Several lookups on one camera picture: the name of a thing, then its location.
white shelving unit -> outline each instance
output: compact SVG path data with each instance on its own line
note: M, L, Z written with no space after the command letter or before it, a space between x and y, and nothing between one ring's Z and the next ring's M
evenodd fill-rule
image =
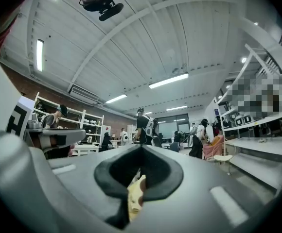
M47 99L45 99L43 97L40 97L39 96L39 92L37 93L37 95L35 97L35 103L36 103L37 99L39 99L41 102L43 102L44 104L49 105L51 107L55 107L56 108L56 107L59 106L58 103L55 103L55 102L47 100ZM101 128L103 126L104 116L95 116L95 115L92 115L92 114L88 114L88 113L86 113L86 110L78 111L78 110L74 110L72 108L67 108L67 109L68 109L68 112L81 116L81 120L80 121L76 121L76 120L71 120L71 119L64 118L64 117L61 117L59 120L65 121L65 122L70 122L70 123L75 123L76 125L79 125L80 129L82 129L84 127L88 127L88 128L90 127L90 130L91 130L92 133L86 133L86 136L94 136L96 138L96 142L92 142L92 144L94 144L94 145L101 145L101 141L102 141ZM34 109L34 112L42 114L42 115L48 115L49 114L49 113L40 111L38 109ZM97 124L92 124L92 123L84 122L84 119L86 117L100 121L100 125L98 123Z
M250 46L246 44L245 47L248 49L249 55L246 62L244 63L241 72L238 74L237 78L235 79L233 84L229 87L229 89L226 91L226 93L217 102L220 118L237 113L240 110L240 107L233 107L232 109L229 109L227 112L221 114L220 103L231 102L232 105L236 105L238 104L237 99L251 101L255 98L257 92L254 83L261 85L259 86L259 89L263 90L263 89L268 89L268 85L270 83L273 84L271 81L275 77L275 75L282 78L282 76L277 71L272 70L272 68L268 66ZM247 88L245 87L245 89L248 89L244 91L245 96L242 97L227 96L228 94L232 94L233 86L237 87L239 79L244 74L245 69L247 68L253 57L259 62L259 64L262 67L261 71L257 73L255 76L256 80L250 81L248 87ZM224 141L224 153L226 153L226 145L234 146L239 150L238 154L234 155L233 158L230 160L230 162L235 166L243 169L247 173L258 178L259 180L265 182L266 184L276 188L278 192L282 186L282 162L271 161L270 159L275 160L277 158L280 158L278 157L278 155L282 156L282 136L273 137L273 138L268 137L265 138L266 142L259 142L260 138L240 137L239 130L255 127L260 124L268 123L280 118L282 118L282 112L275 113L265 118L256 120L254 122L232 127L232 128L224 128L223 122L221 121L224 139L225 139L225 132L234 131L234 130L238 132L238 138L232 140L225 139ZM246 153L241 152L241 149L247 149ZM255 154L252 150L258 151L260 152L260 154L257 153Z
M230 162L268 185L280 188L282 163L243 153L235 155Z
M232 128L227 128L227 129L224 129L223 131L231 131L231 130L239 130L239 129L249 128L249 127L257 126L259 124L271 122L271 121L277 120L279 118L282 118L282 113L277 113L277 114L271 115L269 117L265 117L263 119L260 119L260 120L257 120L257 121L251 122L251 123L247 123L247 124L244 124L244 125L240 125L240 126L236 126L236 127L232 127Z
M226 141L225 143L235 147L282 155L282 137L269 137L263 143L259 142L259 139L255 137L242 137Z

white desk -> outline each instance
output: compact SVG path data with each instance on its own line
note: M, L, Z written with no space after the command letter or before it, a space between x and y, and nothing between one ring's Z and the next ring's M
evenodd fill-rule
M112 143L113 148L117 148L117 147L118 147L117 144L118 144L119 142L121 142L121 140L110 140L110 142Z
M87 155L90 150L95 150L97 153L99 151L99 147L91 144L76 145L75 148L73 148L73 155Z

white shelf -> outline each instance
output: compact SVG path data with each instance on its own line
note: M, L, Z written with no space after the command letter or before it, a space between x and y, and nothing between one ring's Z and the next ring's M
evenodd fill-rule
M237 108L232 108L232 109L230 109L229 111L226 111L226 112L222 115L222 117L225 117L225 116L227 116L227 115L229 115L229 114L232 114L232 113L234 113L234 112L237 112Z
M74 121L74 120L71 120L71 119L68 119L68 118L64 118L64 117L59 118L59 120L61 120L61 121L66 121L66 122L77 123L77 124L80 124L80 123L81 123L81 122L79 122L79 121Z
M40 113L40 114L43 114L43 115L49 115L49 113L40 111L40 110L38 110L38 109L34 109L34 111L36 111L36 112L38 112L38 113ZM71 119L68 119L68 118L64 118L64 117L59 118L59 120L61 120L61 121L66 121L66 122L77 123L77 124L80 124L80 123L81 123L81 122L79 122L79 121L74 121L74 120L71 120Z
M101 125L90 124L90 123L87 123L87 122L84 122L84 125L92 126L92 127L101 127Z
M52 101L47 100L47 99L45 99L45 98L42 98L42 97L40 97L40 96L38 96L37 98L40 99L40 100L43 100L43 101L46 102L47 104L50 104L50 105L52 105L52 106L55 106L55 107L58 107L58 106L60 105L60 104L58 104L58 103L52 102ZM82 114L83 114L82 111L77 111L77 110L74 110L74 109L71 109L71 108L67 108L67 109L68 109L68 112L71 112L71 113L73 113L73 114L78 114L78 115L82 115Z
M100 118L102 119L103 117L101 116L95 116L95 115L92 115L92 114L88 114L88 113L85 113L86 116L89 116L89 117L95 117L95 118Z
M225 143L236 147L241 147L250 150L256 150L260 152L272 153L282 155L282 137L266 138L267 141L264 143L259 142L260 138L236 138Z
M274 188L281 184L282 163L243 153L235 155L230 162Z
M86 135L95 135L95 136L100 136L100 134L90 134L90 133L86 133Z
M256 125L259 125L259 124L263 124L263 123L266 123L266 122L274 121L274 120L279 119L279 118L282 118L282 112L278 113L278 114L275 114L275 115L272 115L272 116L268 116L268 117L263 118L263 119L258 120L258 121L254 121L254 122L251 122L251 123L247 123L247 124L241 125L241 126L236 126L236 127L232 127L232 128L223 129L223 131L239 130L239 129L244 129L244 128L248 128L248 127L253 127L253 126L256 126Z
M37 113L43 114L43 115L48 115L47 112L43 112L43 111L40 111L40 110L35 109L35 108L34 108L34 111L36 111Z

brick wall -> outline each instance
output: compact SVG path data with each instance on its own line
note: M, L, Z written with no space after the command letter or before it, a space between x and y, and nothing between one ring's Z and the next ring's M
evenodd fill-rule
M100 110L96 107L92 107L86 104L83 104L81 102L78 102L76 100L72 100L71 98L68 98L60 93L57 93L51 89L48 89L47 87L44 87L32 80L27 79L26 77L18 74L17 72L13 71L12 69L2 65L3 70L11 80L11 82L14 84L16 89L19 92L22 92L25 94L25 96L29 99L34 100L37 93L39 92L39 95L47 100L56 102L58 104L64 104L65 106L78 110L83 111L86 110L86 113L96 115L96 116L102 116L104 115L104 125L111 126L111 134L115 134L116 137L119 137L121 128L125 128L127 130L127 125L129 124L136 124L134 120L130 120L128 118L114 115L112 113L109 113L104 110ZM68 127L68 128L75 128L75 124L68 123L68 122L60 122L60 125L62 127Z

ceiling light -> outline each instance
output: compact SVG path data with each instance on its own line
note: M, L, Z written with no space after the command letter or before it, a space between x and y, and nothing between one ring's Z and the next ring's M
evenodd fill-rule
M115 102L115 101L117 101L117 100L120 100L120 99L123 99L123 98L125 98L125 97L127 97L125 94L122 94L122 95L120 95L119 97L117 97L117 98L114 98L114 99L111 99L111 100L109 100L109 101L106 101L106 103L112 103L112 102Z
M174 81L186 79L188 77L189 77L189 74L188 73L184 73L182 75L179 75L179 76L176 76L176 77L164 80L164 81L160 81L160 82L157 82L157 83L150 84L149 87L151 89L153 89L153 88L159 87L159 86L164 85L164 84L168 84L168 83L172 83Z
M186 107L187 107L187 105L184 105L184 106L180 106L180 107L176 107L176 108L167 109L166 111L179 110L179 109L183 109L183 108L186 108Z
M43 46L44 42L40 39L36 42L36 65L38 71L43 71Z
M241 58L241 60L240 60L240 61L241 61L242 63L245 63L245 62L246 62L246 60L247 60L247 58L246 58L246 57L243 57L243 58Z

